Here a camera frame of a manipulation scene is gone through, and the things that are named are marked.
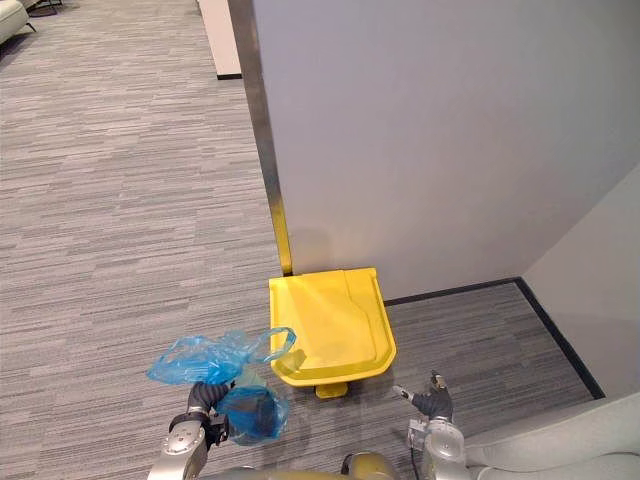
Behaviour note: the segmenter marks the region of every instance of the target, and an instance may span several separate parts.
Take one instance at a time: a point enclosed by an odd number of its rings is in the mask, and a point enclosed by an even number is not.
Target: gray carpet
[[[180,335],[268,325],[279,273],[242,82],[217,81],[194,0],[65,1],[2,46],[0,476],[144,479],[187,388],[144,376]],[[407,473],[410,405],[447,376],[466,434],[589,394],[513,285],[389,309],[387,374],[291,402],[281,441],[210,454]]]

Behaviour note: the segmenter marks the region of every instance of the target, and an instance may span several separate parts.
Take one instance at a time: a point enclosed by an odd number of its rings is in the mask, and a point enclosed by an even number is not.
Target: gray wall
[[[524,278],[607,395],[640,390],[640,166]]]
[[[255,10],[296,273],[521,275],[640,158],[635,0]]]

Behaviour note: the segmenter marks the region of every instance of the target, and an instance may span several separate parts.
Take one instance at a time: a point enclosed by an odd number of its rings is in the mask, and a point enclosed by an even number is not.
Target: cable
[[[416,480],[420,480],[420,474],[418,473],[418,467],[416,466],[416,457],[413,454],[413,448],[409,447],[411,450],[411,465],[413,465],[413,473],[416,476]]]

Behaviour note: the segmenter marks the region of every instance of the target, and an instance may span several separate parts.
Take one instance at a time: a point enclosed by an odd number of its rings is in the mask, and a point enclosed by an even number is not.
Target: metal trim
[[[262,178],[264,179],[269,209],[271,210],[271,221],[280,257],[280,267],[283,275],[292,275],[293,266],[291,263],[289,234],[287,232],[287,221],[284,215],[284,203],[278,178],[267,95],[262,77],[262,60],[260,58],[260,44],[258,42],[253,0],[229,0],[229,11],[240,58],[240,70],[242,71],[244,88],[247,92],[253,135],[258,147]]]

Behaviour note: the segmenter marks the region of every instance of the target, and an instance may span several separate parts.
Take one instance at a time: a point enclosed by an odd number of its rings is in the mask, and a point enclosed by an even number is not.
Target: white couch
[[[18,0],[0,0],[0,43],[11,38],[25,25],[29,25],[35,31],[29,23],[29,15],[24,5]]]
[[[465,443],[476,480],[640,480],[640,392],[528,418]]]

